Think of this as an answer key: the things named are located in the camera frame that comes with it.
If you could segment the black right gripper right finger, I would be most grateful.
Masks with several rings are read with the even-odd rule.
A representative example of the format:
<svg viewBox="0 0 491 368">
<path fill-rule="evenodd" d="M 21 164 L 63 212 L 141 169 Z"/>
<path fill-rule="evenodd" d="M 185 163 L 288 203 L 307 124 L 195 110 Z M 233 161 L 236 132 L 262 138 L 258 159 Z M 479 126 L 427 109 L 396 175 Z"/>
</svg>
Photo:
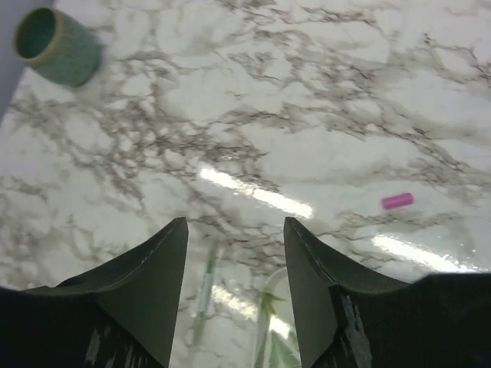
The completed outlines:
<svg viewBox="0 0 491 368">
<path fill-rule="evenodd" d="M 284 223 L 285 259 L 303 367 L 373 367 L 363 312 L 405 282 L 380 274 L 331 248 L 299 220 Z"/>
</svg>

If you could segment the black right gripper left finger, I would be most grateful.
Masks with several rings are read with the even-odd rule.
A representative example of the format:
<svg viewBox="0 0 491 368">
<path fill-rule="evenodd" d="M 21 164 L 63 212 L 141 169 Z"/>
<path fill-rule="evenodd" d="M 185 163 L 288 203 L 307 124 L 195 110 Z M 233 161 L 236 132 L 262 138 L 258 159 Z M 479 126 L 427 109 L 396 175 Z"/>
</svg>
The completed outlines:
<svg viewBox="0 0 491 368">
<path fill-rule="evenodd" d="M 168 367 L 186 262 L 188 226 L 173 219 L 122 255 L 60 283 L 83 291 L 161 367 Z"/>
</svg>

